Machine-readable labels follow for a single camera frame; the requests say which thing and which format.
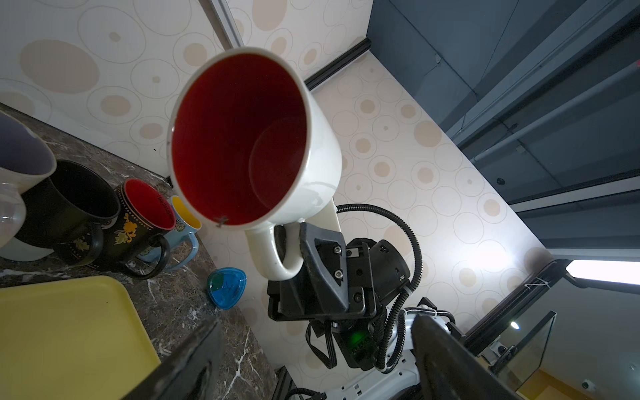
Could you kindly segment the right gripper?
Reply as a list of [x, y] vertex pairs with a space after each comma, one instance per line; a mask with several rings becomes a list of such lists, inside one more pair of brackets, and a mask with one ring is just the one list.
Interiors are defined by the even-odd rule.
[[409, 271], [385, 241], [301, 225], [303, 266], [287, 281], [268, 283], [268, 316], [276, 322], [369, 319], [408, 284]]

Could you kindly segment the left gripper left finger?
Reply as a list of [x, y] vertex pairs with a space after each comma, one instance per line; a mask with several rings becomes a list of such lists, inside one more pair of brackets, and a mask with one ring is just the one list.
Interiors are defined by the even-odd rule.
[[126, 399], [212, 399], [223, 356], [223, 330], [220, 322], [208, 320], [145, 380], [124, 397]]

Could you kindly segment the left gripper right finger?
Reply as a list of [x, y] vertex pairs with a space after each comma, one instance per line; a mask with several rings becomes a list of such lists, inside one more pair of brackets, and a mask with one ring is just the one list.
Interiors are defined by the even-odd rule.
[[518, 399], [433, 318], [415, 318], [411, 333], [423, 398]]

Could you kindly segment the white cream mug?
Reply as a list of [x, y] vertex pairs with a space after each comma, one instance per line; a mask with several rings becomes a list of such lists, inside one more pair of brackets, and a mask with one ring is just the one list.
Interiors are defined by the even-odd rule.
[[342, 153], [291, 65], [251, 47], [210, 59], [178, 97], [167, 146], [173, 187], [188, 209], [244, 232], [266, 279], [294, 278], [303, 223], [333, 199]]

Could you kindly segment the blue butterfly mug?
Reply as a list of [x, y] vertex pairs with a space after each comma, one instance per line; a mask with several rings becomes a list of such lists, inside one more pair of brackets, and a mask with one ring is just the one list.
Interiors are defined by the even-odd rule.
[[171, 196], [169, 200], [177, 219], [175, 228], [165, 235], [171, 251], [178, 249], [183, 243], [189, 245], [188, 255], [175, 265], [168, 264], [163, 271], [173, 272], [183, 268], [190, 263], [198, 254], [199, 241], [196, 233], [201, 229], [201, 222], [189, 211], [183, 200], [177, 195]]

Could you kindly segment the white bottom dark mug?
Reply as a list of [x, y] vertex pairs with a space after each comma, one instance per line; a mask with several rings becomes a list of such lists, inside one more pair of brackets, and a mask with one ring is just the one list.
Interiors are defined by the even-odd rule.
[[95, 261], [103, 250], [103, 227], [120, 213], [115, 191], [97, 173], [68, 160], [23, 194], [26, 220], [1, 247], [1, 257], [32, 262], [55, 253], [68, 266]]

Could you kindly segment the pink mug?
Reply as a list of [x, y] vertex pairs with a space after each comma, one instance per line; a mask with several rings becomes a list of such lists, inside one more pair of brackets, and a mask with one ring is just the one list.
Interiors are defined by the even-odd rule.
[[6, 113], [1, 114], [1, 245], [23, 226], [27, 207], [23, 194], [48, 178], [56, 158], [41, 138]]

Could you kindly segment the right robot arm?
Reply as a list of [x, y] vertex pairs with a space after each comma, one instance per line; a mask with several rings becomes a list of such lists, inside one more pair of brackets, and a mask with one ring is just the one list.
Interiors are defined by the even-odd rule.
[[326, 369], [343, 358], [362, 375], [325, 391], [294, 388], [288, 397], [310, 399], [392, 399], [419, 389], [419, 372], [410, 335], [417, 318], [425, 317], [446, 333], [457, 330], [454, 316], [428, 300], [407, 307], [423, 276], [423, 255], [413, 230], [395, 213], [379, 206], [350, 203], [337, 213], [373, 213], [394, 223], [413, 251], [410, 268], [387, 240], [355, 238], [346, 242], [335, 229], [304, 223], [300, 233], [276, 230], [276, 249], [298, 240], [303, 264], [286, 281], [268, 284], [268, 316], [275, 322], [305, 322], [305, 342]]

